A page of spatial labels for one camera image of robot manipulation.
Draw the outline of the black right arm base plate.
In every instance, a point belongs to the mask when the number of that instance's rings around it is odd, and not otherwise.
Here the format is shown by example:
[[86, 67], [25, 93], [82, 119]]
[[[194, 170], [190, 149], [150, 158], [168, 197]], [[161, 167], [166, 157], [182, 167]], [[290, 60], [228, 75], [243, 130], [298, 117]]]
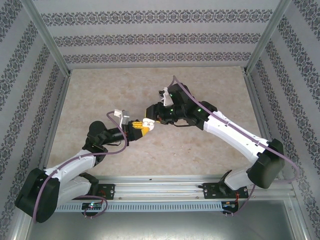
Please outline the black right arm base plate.
[[246, 187], [232, 190], [226, 184], [219, 182], [205, 182], [198, 187], [203, 189], [205, 199], [247, 199], [249, 196]]

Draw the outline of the left controller circuit board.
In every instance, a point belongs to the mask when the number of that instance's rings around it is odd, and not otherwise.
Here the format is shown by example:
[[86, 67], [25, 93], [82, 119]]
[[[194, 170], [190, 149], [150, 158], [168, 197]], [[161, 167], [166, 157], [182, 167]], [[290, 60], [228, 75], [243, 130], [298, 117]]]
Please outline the left controller circuit board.
[[90, 210], [90, 211], [100, 211], [102, 209], [103, 204], [100, 202], [84, 202], [82, 203], [81, 209]]

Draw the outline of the aluminium frame post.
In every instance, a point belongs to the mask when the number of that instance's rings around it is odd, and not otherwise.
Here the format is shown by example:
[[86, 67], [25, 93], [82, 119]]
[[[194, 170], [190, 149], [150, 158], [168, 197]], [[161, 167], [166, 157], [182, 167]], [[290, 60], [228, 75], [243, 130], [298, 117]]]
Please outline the aluminium frame post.
[[275, 8], [270, 20], [264, 29], [255, 49], [253, 50], [244, 71], [248, 75], [252, 72], [253, 68], [255, 67], [259, 57], [261, 56], [262, 52], [265, 49], [265, 46], [269, 42], [270, 38], [272, 37], [274, 31], [277, 28], [280, 20], [282, 19], [283, 15], [285, 14], [289, 4], [292, 0], [279, 0], [277, 7]]
[[58, 64], [60, 70], [65, 76], [69, 76], [71, 70], [69, 69], [63, 55], [61, 54], [54, 38], [52, 37], [48, 27], [46, 26], [41, 14], [36, 8], [33, 0], [20, 0], [28, 16], [32, 20], [33, 24], [37, 28], [42, 40], [48, 47], [50, 53], [52, 54], [55, 62]]

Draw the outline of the grey metal sheet panel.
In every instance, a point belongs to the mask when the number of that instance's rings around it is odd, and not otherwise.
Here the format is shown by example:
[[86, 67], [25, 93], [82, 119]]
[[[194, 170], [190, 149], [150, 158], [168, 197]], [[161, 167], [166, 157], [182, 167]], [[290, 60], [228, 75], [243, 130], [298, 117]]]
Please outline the grey metal sheet panel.
[[56, 213], [22, 227], [15, 240], [309, 240], [276, 211], [225, 216], [219, 212], [109, 212], [94, 219]]

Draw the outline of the white earbud charging case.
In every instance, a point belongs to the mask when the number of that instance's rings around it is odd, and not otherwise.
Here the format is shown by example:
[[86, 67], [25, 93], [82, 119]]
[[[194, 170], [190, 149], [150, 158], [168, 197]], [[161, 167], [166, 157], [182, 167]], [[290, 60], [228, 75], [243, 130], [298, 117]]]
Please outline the white earbud charging case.
[[152, 119], [149, 119], [149, 118], [145, 117], [145, 118], [143, 118], [142, 122], [143, 122], [143, 126], [144, 127], [148, 127], [148, 128], [151, 128], [151, 129], [154, 129], [154, 127], [155, 127], [155, 120], [152, 120]]

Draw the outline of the aluminium table side rail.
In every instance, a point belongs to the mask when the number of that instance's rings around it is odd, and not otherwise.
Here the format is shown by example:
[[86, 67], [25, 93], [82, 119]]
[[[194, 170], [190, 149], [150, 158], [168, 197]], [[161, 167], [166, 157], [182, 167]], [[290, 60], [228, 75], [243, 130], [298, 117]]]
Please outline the aluminium table side rail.
[[253, 107], [260, 135], [264, 139], [272, 140], [252, 78], [246, 73], [243, 74], [243, 78]]

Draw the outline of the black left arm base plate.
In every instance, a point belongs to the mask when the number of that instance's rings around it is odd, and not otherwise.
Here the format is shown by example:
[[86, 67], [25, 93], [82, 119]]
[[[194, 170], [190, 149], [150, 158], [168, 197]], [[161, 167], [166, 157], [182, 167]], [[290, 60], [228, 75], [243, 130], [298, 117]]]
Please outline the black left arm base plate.
[[114, 184], [99, 183], [89, 188], [86, 196], [98, 196], [105, 198], [106, 200], [113, 200], [115, 195]]

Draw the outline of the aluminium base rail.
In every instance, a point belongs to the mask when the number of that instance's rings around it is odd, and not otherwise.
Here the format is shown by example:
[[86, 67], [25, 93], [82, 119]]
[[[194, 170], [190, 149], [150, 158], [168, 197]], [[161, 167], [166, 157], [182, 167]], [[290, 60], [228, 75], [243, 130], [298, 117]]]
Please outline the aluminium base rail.
[[[93, 176], [98, 184], [114, 184], [115, 193], [113, 200], [124, 202], [203, 202], [224, 201], [241, 202], [247, 199], [277, 199], [292, 196], [293, 186], [289, 183], [273, 183], [268, 189], [258, 186], [245, 186], [248, 190], [248, 198], [241, 199], [205, 199], [203, 189], [199, 188], [203, 183], [218, 183], [220, 178], [215, 175], [167, 175], [167, 176]], [[74, 198], [70, 201], [84, 199]]]

